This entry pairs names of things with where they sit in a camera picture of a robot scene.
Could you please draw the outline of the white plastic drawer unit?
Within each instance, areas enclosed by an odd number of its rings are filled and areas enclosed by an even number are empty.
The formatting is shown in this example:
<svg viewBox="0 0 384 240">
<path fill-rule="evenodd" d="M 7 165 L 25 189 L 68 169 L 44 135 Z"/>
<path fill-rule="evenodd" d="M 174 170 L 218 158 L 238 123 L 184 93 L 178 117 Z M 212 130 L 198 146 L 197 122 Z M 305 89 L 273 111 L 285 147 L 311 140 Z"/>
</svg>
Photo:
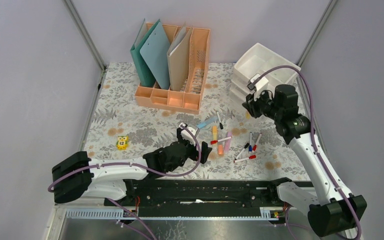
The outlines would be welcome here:
<svg viewBox="0 0 384 240">
<path fill-rule="evenodd" d="M 254 80 L 266 71 L 277 66 L 292 66 L 298 70 L 301 68 L 293 62 L 287 60 L 276 52 L 270 50 L 260 43 L 256 43 L 235 63 L 229 97 L 233 104 L 242 109 L 242 103 L 246 101 L 246 96 L 251 92 L 247 85 L 250 80 Z M 290 85 L 298 76 L 298 73 L 290 68 L 282 68 L 267 74 L 257 83 L 259 91 L 274 91 L 275 87 L 282 84 Z"/>
</svg>

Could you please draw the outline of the green folder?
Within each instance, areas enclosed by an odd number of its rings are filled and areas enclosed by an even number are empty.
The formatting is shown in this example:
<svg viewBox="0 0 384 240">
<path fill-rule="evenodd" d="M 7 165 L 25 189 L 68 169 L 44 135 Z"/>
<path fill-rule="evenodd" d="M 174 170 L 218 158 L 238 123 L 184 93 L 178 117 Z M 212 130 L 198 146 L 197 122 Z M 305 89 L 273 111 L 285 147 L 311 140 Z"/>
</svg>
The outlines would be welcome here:
<svg viewBox="0 0 384 240">
<path fill-rule="evenodd" d="M 130 54 L 142 87 L 151 88 L 156 82 L 147 61 L 149 62 L 152 59 L 151 57 L 156 56 L 155 50 L 157 45 L 155 37 L 152 36 L 152 34 L 155 33 L 155 29 L 160 22 L 161 20 L 158 19 L 148 28 L 146 19 L 144 18 L 130 49 Z"/>
</svg>

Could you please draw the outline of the tan kraft folder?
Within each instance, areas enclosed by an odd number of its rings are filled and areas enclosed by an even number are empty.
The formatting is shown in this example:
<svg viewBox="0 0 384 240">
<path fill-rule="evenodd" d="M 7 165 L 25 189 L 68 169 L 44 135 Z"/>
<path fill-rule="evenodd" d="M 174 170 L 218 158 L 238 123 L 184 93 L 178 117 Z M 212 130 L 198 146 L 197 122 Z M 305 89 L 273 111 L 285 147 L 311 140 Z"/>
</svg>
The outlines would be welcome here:
<svg viewBox="0 0 384 240">
<path fill-rule="evenodd" d="M 167 51 L 170 90 L 180 91 L 187 81 L 190 60 L 190 39 L 193 29 L 184 23 Z"/>
</svg>

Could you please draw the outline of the light blue folder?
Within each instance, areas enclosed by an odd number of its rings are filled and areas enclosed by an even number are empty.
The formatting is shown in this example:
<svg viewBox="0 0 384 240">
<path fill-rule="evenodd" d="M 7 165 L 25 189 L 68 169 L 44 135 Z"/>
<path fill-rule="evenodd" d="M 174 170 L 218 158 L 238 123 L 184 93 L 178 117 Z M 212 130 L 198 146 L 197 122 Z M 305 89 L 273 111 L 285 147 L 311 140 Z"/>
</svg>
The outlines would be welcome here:
<svg viewBox="0 0 384 240">
<path fill-rule="evenodd" d="M 167 52 L 170 43 L 164 31 L 163 24 L 158 20 L 149 31 L 140 54 L 152 73 L 155 81 L 163 90 L 170 88 L 170 75 Z"/>
</svg>

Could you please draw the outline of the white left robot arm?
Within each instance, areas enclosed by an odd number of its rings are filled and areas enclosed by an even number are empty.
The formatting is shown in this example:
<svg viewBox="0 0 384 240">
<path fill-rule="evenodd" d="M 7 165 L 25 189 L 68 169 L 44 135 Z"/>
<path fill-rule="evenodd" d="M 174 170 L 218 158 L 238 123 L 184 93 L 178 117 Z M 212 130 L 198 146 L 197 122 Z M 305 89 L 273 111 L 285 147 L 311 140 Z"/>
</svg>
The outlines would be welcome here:
<svg viewBox="0 0 384 240">
<path fill-rule="evenodd" d="M 197 140 L 194 128 L 181 124 L 176 134 L 177 140 L 170 145 L 136 158 L 103 160 L 78 151 L 51 169 L 52 183 L 47 190 L 56 204 L 103 198 L 128 206 L 135 200 L 128 181 L 183 177 L 207 162 L 212 148 Z"/>
</svg>

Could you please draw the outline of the red cap marker on highlighters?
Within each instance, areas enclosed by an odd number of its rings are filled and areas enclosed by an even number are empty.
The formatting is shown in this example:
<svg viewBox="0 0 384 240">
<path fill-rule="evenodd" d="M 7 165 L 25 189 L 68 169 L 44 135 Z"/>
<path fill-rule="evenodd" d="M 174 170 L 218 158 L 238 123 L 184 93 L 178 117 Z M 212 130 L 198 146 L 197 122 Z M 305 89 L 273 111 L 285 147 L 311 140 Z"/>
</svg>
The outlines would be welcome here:
<svg viewBox="0 0 384 240">
<path fill-rule="evenodd" d="M 217 140 L 212 140 L 210 142 L 211 145 L 214 145 L 214 144 L 217 144 L 217 143 L 222 143 L 222 142 L 225 142 L 225 141 L 228 141 L 232 139 L 232 136 L 228 136 L 228 137 L 224 137 L 224 138 L 221 138 L 221 139 L 217 139 Z"/>
</svg>

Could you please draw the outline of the pink purple highlighter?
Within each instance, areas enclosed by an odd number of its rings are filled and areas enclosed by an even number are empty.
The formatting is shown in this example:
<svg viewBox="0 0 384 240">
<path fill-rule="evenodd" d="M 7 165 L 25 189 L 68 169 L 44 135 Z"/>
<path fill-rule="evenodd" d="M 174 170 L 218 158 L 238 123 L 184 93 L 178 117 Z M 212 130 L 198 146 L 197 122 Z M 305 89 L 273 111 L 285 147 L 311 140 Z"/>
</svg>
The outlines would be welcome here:
<svg viewBox="0 0 384 240">
<path fill-rule="evenodd" d="M 230 150 L 230 146 L 231 146 L 231 137 L 232 137 L 232 132 L 231 131 L 228 131 L 227 134 L 226 134 L 227 137 L 230 137 L 230 139 L 226 140 L 224 142 L 224 147 L 223 147 L 223 153 L 226 155 L 228 154 L 229 150 Z"/>
</svg>

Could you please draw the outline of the blue highlighter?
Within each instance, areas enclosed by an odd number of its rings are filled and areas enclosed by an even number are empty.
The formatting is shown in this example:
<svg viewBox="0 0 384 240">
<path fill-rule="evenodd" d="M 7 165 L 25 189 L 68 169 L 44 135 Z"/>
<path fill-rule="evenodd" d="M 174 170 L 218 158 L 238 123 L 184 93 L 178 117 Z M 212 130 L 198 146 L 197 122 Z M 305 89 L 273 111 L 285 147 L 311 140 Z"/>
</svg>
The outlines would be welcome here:
<svg viewBox="0 0 384 240">
<path fill-rule="evenodd" d="M 211 123 L 215 122 L 218 120 L 218 117 L 216 115 L 208 118 L 207 120 L 204 120 L 203 122 L 199 123 L 196 127 L 198 129 L 203 129 L 205 128 L 206 126 L 210 125 Z"/>
</svg>

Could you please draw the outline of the black cap whiteboard marker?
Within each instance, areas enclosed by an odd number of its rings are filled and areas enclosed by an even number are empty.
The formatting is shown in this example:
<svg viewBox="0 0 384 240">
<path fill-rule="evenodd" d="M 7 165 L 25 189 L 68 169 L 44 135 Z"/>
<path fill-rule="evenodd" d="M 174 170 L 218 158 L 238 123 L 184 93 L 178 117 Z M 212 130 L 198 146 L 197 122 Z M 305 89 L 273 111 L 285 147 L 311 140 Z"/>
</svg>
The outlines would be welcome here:
<svg viewBox="0 0 384 240">
<path fill-rule="evenodd" d="M 219 128 L 220 128 L 221 130 L 223 130 L 223 129 L 224 129 L 224 126 L 223 126 L 223 123 L 222 123 L 222 120 L 221 120 L 220 113 L 219 113 L 218 111 L 216 112 L 216 116 L 217 116 L 217 120 L 218 120 L 218 123 L 219 123 Z"/>
</svg>

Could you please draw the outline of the floral table cloth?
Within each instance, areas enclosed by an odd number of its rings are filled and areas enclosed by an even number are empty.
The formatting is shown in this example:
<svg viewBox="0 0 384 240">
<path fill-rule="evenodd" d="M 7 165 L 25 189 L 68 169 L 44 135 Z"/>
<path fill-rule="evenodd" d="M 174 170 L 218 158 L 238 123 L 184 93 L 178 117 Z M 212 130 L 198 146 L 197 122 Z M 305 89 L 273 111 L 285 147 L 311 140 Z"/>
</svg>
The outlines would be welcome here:
<svg viewBox="0 0 384 240">
<path fill-rule="evenodd" d="M 209 119 L 218 111 L 224 129 L 218 130 L 222 138 L 232 132 L 228 154 L 218 155 L 214 148 L 207 163 L 185 175 L 186 179 L 205 180 L 275 180 L 282 177 L 294 181 L 308 181 L 301 161 L 278 135 L 271 119 L 250 117 L 247 111 L 236 107 L 229 97 L 234 65 L 211 63 L 204 86 L 199 114 L 188 114 L 173 110 L 147 108 L 137 105 L 135 92 L 139 79 L 131 63 L 111 63 L 94 111 L 84 150 L 92 158 L 121 160 L 140 157 L 158 148 L 168 146 L 176 140 L 176 129 L 180 123 L 190 126 Z M 259 133 L 261 139 L 255 152 L 245 150 L 239 159 L 256 155 L 234 163 L 234 158 L 249 142 L 252 146 Z M 118 136 L 128 136 L 128 148 L 118 150 Z"/>
</svg>

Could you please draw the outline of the blue cap marker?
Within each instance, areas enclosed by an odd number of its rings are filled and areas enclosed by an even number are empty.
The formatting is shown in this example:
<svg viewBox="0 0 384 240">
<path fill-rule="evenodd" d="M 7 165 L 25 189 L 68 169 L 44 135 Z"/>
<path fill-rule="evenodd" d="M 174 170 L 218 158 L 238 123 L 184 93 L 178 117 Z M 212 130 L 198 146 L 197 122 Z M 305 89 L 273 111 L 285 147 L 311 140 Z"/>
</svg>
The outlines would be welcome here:
<svg viewBox="0 0 384 240">
<path fill-rule="evenodd" d="M 252 146 L 252 143 L 253 143 L 253 133 L 250 132 L 249 133 L 249 139 L 248 139 L 248 152 L 251 153 L 253 151 L 253 146 Z"/>
</svg>

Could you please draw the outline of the red cap marker lowest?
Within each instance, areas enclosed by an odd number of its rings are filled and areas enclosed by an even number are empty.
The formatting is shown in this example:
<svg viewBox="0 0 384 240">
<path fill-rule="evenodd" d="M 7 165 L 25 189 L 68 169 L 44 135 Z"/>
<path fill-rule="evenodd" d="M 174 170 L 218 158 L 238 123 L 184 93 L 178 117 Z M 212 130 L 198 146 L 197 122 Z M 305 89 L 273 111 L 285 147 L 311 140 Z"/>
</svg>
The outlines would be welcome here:
<svg viewBox="0 0 384 240">
<path fill-rule="evenodd" d="M 243 161 L 247 161 L 247 160 L 253 160 L 256 157 L 257 157 L 256 155 L 250 155 L 250 156 L 247 156 L 245 158 L 235 159 L 233 162 L 234 163 L 239 163 L 239 162 L 243 162 Z"/>
</svg>

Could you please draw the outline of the orange plastic file organizer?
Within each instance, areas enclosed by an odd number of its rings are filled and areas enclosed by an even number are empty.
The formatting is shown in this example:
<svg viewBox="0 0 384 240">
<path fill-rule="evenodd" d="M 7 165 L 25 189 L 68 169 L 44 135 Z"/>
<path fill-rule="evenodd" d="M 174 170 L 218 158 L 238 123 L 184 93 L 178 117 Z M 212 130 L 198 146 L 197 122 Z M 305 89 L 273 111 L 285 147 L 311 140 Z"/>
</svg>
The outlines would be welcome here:
<svg viewBox="0 0 384 240">
<path fill-rule="evenodd" d="M 150 29 L 154 23 L 146 24 Z M 171 45 L 181 26 L 163 23 L 162 26 Z M 188 114 L 200 112 L 209 67 L 210 30 L 189 28 L 192 29 L 189 43 L 189 72 L 182 89 L 180 91 L 170 90 L 170 87 L 167 90 L 161 89 L 157 82 L 153 87 L 144 87 L 140 83 L 134 95 L 139 106 Z"/>
</svg>

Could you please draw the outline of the yellow owl eraser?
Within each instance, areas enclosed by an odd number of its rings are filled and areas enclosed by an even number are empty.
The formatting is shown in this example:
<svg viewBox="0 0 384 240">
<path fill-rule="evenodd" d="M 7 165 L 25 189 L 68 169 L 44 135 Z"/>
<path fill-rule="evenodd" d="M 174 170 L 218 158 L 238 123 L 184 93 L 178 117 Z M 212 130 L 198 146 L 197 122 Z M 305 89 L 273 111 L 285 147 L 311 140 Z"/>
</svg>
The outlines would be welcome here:
<svg viewBox="0 0 384 240">
<path fill-rule="evenodd" d="M 129 137 L 127 135 L 121 135 L 117 137 L 116 148 L 118 150 L 126 150 L 129 146 Z"/>
</svg>

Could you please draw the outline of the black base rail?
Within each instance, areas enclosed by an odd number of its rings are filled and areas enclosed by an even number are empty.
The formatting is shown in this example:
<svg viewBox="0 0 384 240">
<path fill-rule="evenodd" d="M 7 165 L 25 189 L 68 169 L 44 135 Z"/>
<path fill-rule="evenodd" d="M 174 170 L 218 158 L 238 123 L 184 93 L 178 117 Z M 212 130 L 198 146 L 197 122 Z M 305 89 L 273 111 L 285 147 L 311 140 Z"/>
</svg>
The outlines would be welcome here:
<svg viewBox="0 0 384 240">
<path fill-rule="evenodd" d="M 127 195 L 105 206 L 131 208 L 141 218 L 269 219 L 284 204 L 275 195 L 276 180 L 128 180 Z"/>
</svg>

